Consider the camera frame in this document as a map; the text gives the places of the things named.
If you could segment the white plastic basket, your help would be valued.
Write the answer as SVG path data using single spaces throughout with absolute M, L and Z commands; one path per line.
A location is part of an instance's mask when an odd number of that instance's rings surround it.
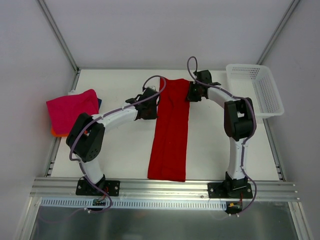
M 228 64 L 226 66 L 228 90 L 238 97 L 252 100 L 258 119 L 281 116 L 284 106 L 271 70 L 257 64 Z

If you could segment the red t shirt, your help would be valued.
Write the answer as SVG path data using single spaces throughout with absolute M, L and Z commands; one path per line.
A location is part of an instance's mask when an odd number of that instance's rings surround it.
M 147 178 L 175 182 L 186 181 L 186 161 L 190 103 L 190 82 L 186 79 L 160 81 L 160 94 L 154 139 Z

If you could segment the folded white t shirt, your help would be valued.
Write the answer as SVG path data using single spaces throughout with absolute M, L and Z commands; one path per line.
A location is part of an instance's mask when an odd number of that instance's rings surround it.
M 75 90 L 71 90 L 70 92 L 68 92 L 68 95 L 71 96 L 71 95 L 76 95 L 77 92 Z

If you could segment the folded pink t shirt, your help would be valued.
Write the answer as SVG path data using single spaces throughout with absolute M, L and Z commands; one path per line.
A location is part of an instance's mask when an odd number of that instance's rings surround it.
M 65 95 L 46 102 L 51 121 L 51 133 L 55 137 L 69 135 L 75 121 L 82 113 L 99 113 L 95 90 L 88 89 L 75 95 Z

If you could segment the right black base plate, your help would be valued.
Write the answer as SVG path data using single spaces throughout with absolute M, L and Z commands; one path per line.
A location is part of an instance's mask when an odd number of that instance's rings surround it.
M 208 196 L 210 199 L 252 199 L 253 191 L 248 183 L 245 187 L 231 189 L 223 182 L 209 182 L 207 184 Z

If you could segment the aluminium mounting rail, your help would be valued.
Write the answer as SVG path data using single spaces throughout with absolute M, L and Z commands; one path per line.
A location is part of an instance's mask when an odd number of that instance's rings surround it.
M 37 177 L 30 191 L 31 197 L 71 197 L 76 194 L 78 178 Z M 119 198 L 146 200 L 208 200 L 207 180 L 186 182 L 120 179 Z M 256 181 L 251 184 L 256 201 L 300 202 L 296 185 L 288 181 Z

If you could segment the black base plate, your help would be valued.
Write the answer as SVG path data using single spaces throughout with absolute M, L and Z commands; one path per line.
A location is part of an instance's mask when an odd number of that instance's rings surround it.
M 118 197 L 120 191 L 120 181 L 118 180 L 100 180 L 96 186 L 106 192 L 111 197 Z M 81 178 L 77 182 L 75 190 L 77 196 L 102 196 L 103 193 L 93 187 L 86 179 Z
M 245 187 L 231 189 L 223 182 L 209 182 L 207 184 L 208 196 L 210 199 L 252 199 L 253 191 L 248 183 Z

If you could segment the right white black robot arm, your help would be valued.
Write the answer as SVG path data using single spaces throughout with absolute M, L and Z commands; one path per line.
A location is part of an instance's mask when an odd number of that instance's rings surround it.
M 225 180 L 209 190 L 211 198 L 252 199 L 253 192 L 246 173 L 246 159 L 249 139 L 257 129 L 253 104 L 248 97 L 237 97 L 212 82 L 209 70 L 194 71 L 193 82 L 189 84 L 187 101 L 199 102 L 209 99 L 223 108 L 223 127 L 229 137 L 229 164 Z

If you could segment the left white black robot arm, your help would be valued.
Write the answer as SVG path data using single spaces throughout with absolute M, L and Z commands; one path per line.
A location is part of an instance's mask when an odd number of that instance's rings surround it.
M 160 93 L 151 87 L 143 93 L 125 101 L 124 106 L 103 114 L 81 113 L 69 135 L 66 144 L 70 148 L 69 159 L 79 164 L 83 177 L 77 182 L 77 196 L 117 197 L 120 181 L 107 180 L 102 172 L 98 155 L 102 150 L 107 132 L 136 120 L 155 120 Z

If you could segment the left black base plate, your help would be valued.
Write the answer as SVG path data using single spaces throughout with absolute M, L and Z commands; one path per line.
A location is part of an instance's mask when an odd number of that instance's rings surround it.
M 118 180 L 100 180 L 96 186 L 106 192 L 111 197 L 118 197 L 120 191 L 120 181 Z M 93 187 L 86 179 L 81 178 L 77 182 L 75 190 L 77 196 L 102 196 L 103 193 Z

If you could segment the left aluminium frame post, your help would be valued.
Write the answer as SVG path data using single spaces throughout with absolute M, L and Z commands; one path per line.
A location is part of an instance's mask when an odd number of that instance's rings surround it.
M 72 69 L 77 73 L 79 71 L 79 67 L 46 3 L 45 0 L 36 0 L 42 14 L 44 15 L 49 27 L 51 28 L 53 35 L 57 39 L 58 44 L 60 45 L 64 55 L 66 56 L 68 62 L 70 63 Z

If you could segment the folded navy blue t shirt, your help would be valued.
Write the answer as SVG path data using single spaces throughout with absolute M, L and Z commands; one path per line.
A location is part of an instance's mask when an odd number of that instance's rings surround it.
M 100 98 L 97 98 L 97 102 L 98 102 L 98 109 L 100 109 L 102 105 L 102 100 Z

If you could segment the right aluminium frame post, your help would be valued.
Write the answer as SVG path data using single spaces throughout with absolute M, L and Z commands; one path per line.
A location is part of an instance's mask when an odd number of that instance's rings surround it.
M 284 12 L 282 18 L 280 19 L 279 23 L 277 24 L 275 30 L 273 31 L 272 35 L 270 36 L 267 44 L 265 45 L 263 51 L 261 52 L 258 60 L 256 61 L 257 65 L 262 65 L 270 52 L 272 51 L 276 41 L 280 37 L 281 33 L 283 32 L 284 28 L 286 27 L 287 23 L 293 16 L 294 12 L 296 11 L 297 7 L 300 5 L 301 0 L 291 0 L 290 4 L 288 5 L 286 11 Z

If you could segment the aluminium frame post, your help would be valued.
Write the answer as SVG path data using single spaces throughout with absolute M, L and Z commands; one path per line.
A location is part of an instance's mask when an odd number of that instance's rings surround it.
M 72 69 L 77 73 L 79 71 L 79 67 L 46 3 L 45 0 L 36 0 L 42 14 L 44 15 L 49 27 L 51 28 L 53 35 L 57 39 L 58 44 L 60 45 L 64 55 L 66 56 L 68 62 L 70 63 Z
M 265 45 L 263 51 L 261 52 L 258 60 L 256 61 L 257 65 L 262 65 L 270 52 L 272 51 L 276 41 L 280 37 L 281 33 L 283 32 L 284 28 L 286 27 L 287 23 L 293 16 L 294 12 L 296 11 L 297 7 L 300 5 L 301 0 L 291 0 L 290 4 L 288 5 L 286 11 L 284 12 L 282 18 L 280 19 L 279 23 L 277 24 L 275 30 L 273 31 L 272 35 L 270 36 L 267 44 Z

